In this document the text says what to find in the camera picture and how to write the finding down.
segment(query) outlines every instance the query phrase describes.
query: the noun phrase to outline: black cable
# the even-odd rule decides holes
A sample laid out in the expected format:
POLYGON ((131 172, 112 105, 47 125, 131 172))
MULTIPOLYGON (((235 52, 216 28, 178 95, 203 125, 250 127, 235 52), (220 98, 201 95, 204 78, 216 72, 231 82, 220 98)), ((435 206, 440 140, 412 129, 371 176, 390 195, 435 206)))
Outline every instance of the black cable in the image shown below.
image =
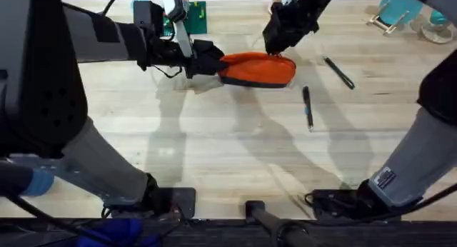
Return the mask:
POLYGON ((295 221, 291 219, 284 219, 281 220, 279 225, 275 226, 271 230, 271 245, 273 247, 281 246, 280 243, 283 241, 284 231, 291 230, 292 228, 300 228, 304 231, 304 233, 308 233, 306 224, 304 222, 295 221))
POLYGON ((356 221, 349 221, 349 222, 342 222, 342 223, 322 223, 322 222, 315 222, 315 221, 304 221, 304 223, 311 224, 313 226, 325 226, 325 227, 334 227, 334 226, 356 226, 362 223, 370 223, 374 221, 382 221, 386 220, 389 218, 395 218, 397 216, 403 216, 409 213, 412 213, 414 211, 418 211, 422 208, 425 208, 427 206, 430 206, 431 204, 440 201, 442 198, 445 198, 449 196, 450 194, 454 193, 457 191, 457 183, 453 184, 452 186, 449 186, 448 188, 440 191, 439 193, 433 195, 432 197, 416 204, 415 206, 412 206, 410 208, 407 208, 405 210, 400 210, 400 211, 394 211, 391 213, 387 213, 384 215, 380 216, 374 216, 374 217, 369 217, 369 218, 363 218, 359 219, 356 221))
POLYGON ((162 72, 167 78, 169 79, 172 79, 173 77, 175 76, 178 76, 182 71, 183 71, 183 67, 179 67, 179 71, 176 72, 175 74, 173 74, 172 76, 168 75, 165 71, 161 70, 159 67, 155 66, 155 65, 152 65, 154 68, 156 68, 158 71, 162 72))
POLYGON ((111 247, 119 247, 120 246, 120 245, 118 245, 118 244, 116 244, 116 243, 114 243, 112 241, 106 240, 106 239, 101 238, 99 236, 96 236, 96 235, 94 235, 92 233, 86 232, 86 231, 78 229, 78 228, 76 228, 74 226, 70 226, 70 225, 68 225, 66 223, 63 223, 60 220, 58 220, 58 219, 56 219, 56 218, 44 213, 43 211, 40 211, 37 207, 32 206, 30 203, 25 201, 23 198, 21 198, 19 196, 16 196, 14 194, 11 194, 8 191, 2 191, 2 194, 7 199, 9 199, 10 202, 16 204, 19 208, 22 208, 25 211, 29 212, 30 214, 34 215, 35 217, 43 219, 44 221, 46 221, 48 223, 51 223, 51 224, 53 224, 55 226, 58 226, 59 228, 62 228, 64 230, 68 231, 69 233, 74 233, 76 235, 89 238, 89 239, 91 239, 93 241, 102 243, 102 244, 107 245, 107 246, 111 246, 111 247))
POLYGON ((101 12, 101 15, 106 16, 106 14, 108 13, 109 9, 111 8, 111 6, 113 5, 114 2, 115 2, 115 0, 109 0, 105 9, 101 12))

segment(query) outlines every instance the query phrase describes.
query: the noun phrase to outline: sticker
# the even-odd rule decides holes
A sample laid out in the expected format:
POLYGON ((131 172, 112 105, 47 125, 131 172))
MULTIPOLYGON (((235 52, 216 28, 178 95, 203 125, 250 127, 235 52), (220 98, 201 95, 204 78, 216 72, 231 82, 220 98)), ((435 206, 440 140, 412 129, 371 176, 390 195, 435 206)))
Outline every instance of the sticker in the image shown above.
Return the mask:
POLYGON ((396 177, 397 175, 389 167, 385 167, 379 173, 379 175, 375 177, 374 182, 376 185, 378 185, 379 188, 384 189, 390 183, 392 183, 396 177))

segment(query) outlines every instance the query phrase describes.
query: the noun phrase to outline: wire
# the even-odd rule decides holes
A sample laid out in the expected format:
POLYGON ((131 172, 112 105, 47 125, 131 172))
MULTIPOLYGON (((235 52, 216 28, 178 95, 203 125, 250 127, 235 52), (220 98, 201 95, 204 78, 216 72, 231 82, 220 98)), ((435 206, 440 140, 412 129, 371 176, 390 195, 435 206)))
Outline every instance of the wire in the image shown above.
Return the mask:
POLYGON ((111 6, 113 5, 114 2, 115 2, 115 0, 109 0, 105 9, 101 12, 101 15, 106 16, 106 14, 108 13, 109 9, 111 8, 111 6))
POLYGON ((157 66, 155 66, 155 65, 152 65, 152 66, 153 66, 154 68, 156 68, 158 71, 162 72, 162 73, 163 73, 167 78, 169 78, 169 79, 172 79, 173 77, 178 76, 178 75, 183 71, 183 67, 180 66, 180 67, 179 67, 179 71, 176 72, 175 74, 173 74, 173 75, 170 76, 170 75, 167 74, 165 71, 161 70, 159 67, 157 67, 157 66))
POLYGON ((111 247, 120 246, 112 241, 106 240, 106 239, 96 236, 92 233, 86 232, 84 230, 78 229, 69 224, 63 223, 60 220, 55 219, 54 217, 44 213, 43 211, 40 211, 38 208, 36 208, 35 206, 32 206, 30 203, 25 201, 23 198, 16 196, 14 194, 11 194, 8 191, 2 191, 2 193, 7 199, 9 199, 12 203, 16 204, 18 207, 24 209, 25 211, 29 212, 30 214, 34 215, 35 217, 41 218, 41 219, 45 220, 46 222, 49 222, 55 226, 58 226, 59 228, 62 228, 70 233, 74 233, 76 235, 89 238, 93 241, 97 241, 97 242, 102 243, 107 246, 111 246, 111 247))
POLYGON ((187 224, 189 225, 189 223, 187 223, 187 219, 184 217, 184 213, 181 209, 181 207, 178 205, 178 204, 174 204, 175 207, 178 209, 179 211, 179 221, 180 223, 177 224, 176 226, 170 228, 169 230, 165 231, 165 233, 162 233, 156 240, 154 240, 152 243, 148 243, 148 246, 153 246, 154 244, 158 243, 159 241, 163 241, 165 239, 165 237, 167 237, 170 233, 173 233, 176 229, 182 227, 184 224, 187 224))
POLYGON ((412 206, 410 208, 407 208, 405 210, 400 210, 400 211, 394 211, 391 213, 387 213, 384 215, 380 216, 374 216, 374 217, 368 217, 368 218, 363 218, 360 220, 356 221, 349 221, 349 222, 342 222, 342 223, 322 223, 322 222, 315 222, 315 221, 304 221, 304 223, 311 224, 313 226, 325 226, 325 227, 335 227, 335 226, 356 226, 362 223, 370 223, 374 221, 382 221, 386 220, 389 218, 395 218, 397 216, 403 216, 409 213, 412 213, 414 211, 418 211, 422 208, 425 208, 427 206, 430 206, 431 204, 440 201, 442 198, 445 198, 449 196, 450 194, 454 193, 457 191, 457 183, 453 184, 452 186, 449 186, 448 188, 440 191, 439 193, 433 195, 432 197, 426 199, 425 201, 422 201, 415 206, 412 206))
MULTIPOLYGON (((53 224, 53 225, 55 225, 55 226, 57 226, 59 228, 64 229, 65 231, 68 231, 69 233, 74 233, 77 236, 83 236, 83 237, 89 238, 89 239, 91 239, 93 241, 99 242, 99 243, 104 244, 106 246, 120 247, 120 245, 117 244, 117 243, 114 243, 114 242, 112 242, 110 240, 106 240, 106 239, 101 238, 99 236, 96 236, 96 235, 94 235, 92 233, 89 233, 89 232, 86 232, 84 230, 79 229, 79 227, 81 227, 82 225, 85 225, 87 223, 91 223, 91 222, 95 221, 93 219, 87 220, 87 221, 83 222, 82 224, 79 224, 77 227, 75 227, 75 226, 63 223, 60 220, 58 220, 58 219, 56 219, 56 218, 44 213, 43 211, 39 210, 37 207, 31 205, 30 203, 28 203, 23 198, 21 198, 21 197, 19 197, 17 195, 11 194, 11 193, 9 193, 8 191, 5 191, 5 190, 2 190, 1 193, 2 193, 3 196, 5 196, 7 199, 9 199, 12 203, 16 204, 19 208, 22 208, 25 211, 29 212, 30 214, 34 215, 35 217, 43 219, 43 220, 45 220, 46 222, 48 222, 50 224, 53 224)), ((162 233, 154 242, 148 243, 148 246, 152 246, 152 245, 156 244, 157 242, 162 241, 170 233, 173 233, 176 229, 178 229, 179 227, 181 227, 181 226, 183 226, 184 224, 187 223, 187 220, 184 217, 184 213, 183 213, 181 207, 179 207, 177 204, 174 204, 174 205, 179 211, 179 215, 180 215, 179 221, 180 221, 180 223, 178 225, 170 228, 165 233, 162 233)), ((111 214, 111 210, 106 208, 106 207, 104 207, 104 210, 102 211, 102 214, 105 214, 105 215, 107 214, 107 216, 109 216, 109 214, 111 214)))

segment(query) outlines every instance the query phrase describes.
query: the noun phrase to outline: marker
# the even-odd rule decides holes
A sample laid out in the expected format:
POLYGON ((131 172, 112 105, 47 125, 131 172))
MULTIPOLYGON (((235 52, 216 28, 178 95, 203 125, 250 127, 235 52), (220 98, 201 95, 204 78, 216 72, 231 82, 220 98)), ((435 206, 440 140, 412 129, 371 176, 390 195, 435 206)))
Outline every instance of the marker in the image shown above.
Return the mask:
POLYGON ((314 130, 313 113, 311 111, 311 95, 309 93, 309 87, 307 86, 303 88, 303 101, 306 105, 305 114, 308 119, 308 130, 312 132, 314 130))
POLYGON ((331 69, 333 69, 333 71, 335 71, 335 73, 340 77, 340 79, 350 88, 350 90, 354 90, 356 85, 354 84, 354 82, 352 82, 352 80, 347 77, 347 75, 345 75, 340 69, 339 67, 337 67, 335 65, 335 63, 330 60, 329 57, 327 56, 322 56, 323 57, 323 60, 327 63, 327 65, 329 65, 331 67, 331 69))

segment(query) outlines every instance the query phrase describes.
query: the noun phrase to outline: wooden table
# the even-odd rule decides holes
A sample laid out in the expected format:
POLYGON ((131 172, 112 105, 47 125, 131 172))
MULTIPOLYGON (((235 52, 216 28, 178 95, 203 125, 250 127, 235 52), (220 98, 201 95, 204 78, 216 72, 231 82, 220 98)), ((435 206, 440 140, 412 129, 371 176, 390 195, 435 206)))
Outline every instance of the wooden table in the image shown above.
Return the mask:
MULTIPOLYGON (((69 1, 93 11, 106 1, 69 1)), ((264 51, 261 31, 269 0, 208 0, 209 34, 226 54, 264 51)), ((211 88, 216 77, 167 79, 134 62, 81 64, 89 114, 106 139, 161 186, 197 190, 197 218, 241 218, 247 200, 263 200, 282 218, 311 218, 297 195, 315 188, 356 188, 379 169, 402 139, 418 110, 422 78, 456 44, 428 43, 409 26, 384 37, 366 26, 379 0, 333 0, 321 30, 284 56, 297 74, 289 89, 211 88), (330 56, 355 82, 349 90, 321 55, 330 56), (315 132, 309 133, 301 88, 311 89, 315 132)), ((129 1, 109 12, 132 21, 129 1)), ((455 183, 450 172, 431 188, 455 183)), ((57 180, 30 202, 58 217, 99 217, 101 201, 57 180)), ((27 213, 0 200, 0 216, 27 213)), ((457 220, 457 196, 410 216, 457 220)))

